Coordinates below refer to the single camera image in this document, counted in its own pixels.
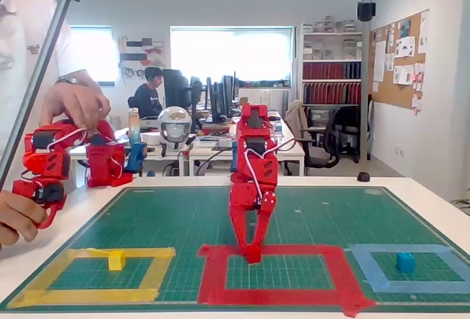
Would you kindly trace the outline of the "person's left hand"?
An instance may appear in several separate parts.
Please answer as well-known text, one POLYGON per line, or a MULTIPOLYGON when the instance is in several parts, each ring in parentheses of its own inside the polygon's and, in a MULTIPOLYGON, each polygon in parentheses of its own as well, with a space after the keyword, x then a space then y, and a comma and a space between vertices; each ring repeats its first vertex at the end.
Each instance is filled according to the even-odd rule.
POLYGON ((93 135, 98 123, 110 112, 109 100, 92 87, 59 82, 53 85, 43 100, 39 125, 45 126, 61 114, 67 114, 74 124, 93 135))

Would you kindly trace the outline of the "person's right hand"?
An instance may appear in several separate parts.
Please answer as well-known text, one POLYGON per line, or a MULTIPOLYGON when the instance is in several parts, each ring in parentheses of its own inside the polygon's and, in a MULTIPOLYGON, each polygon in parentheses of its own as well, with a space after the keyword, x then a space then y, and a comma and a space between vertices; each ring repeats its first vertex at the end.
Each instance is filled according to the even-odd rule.
POLYGON ((38 226, 46 220, 46 211, 34 201, 2 190, 0 201, 1 247, 15 245, 20 236, 32 242, 38 226))

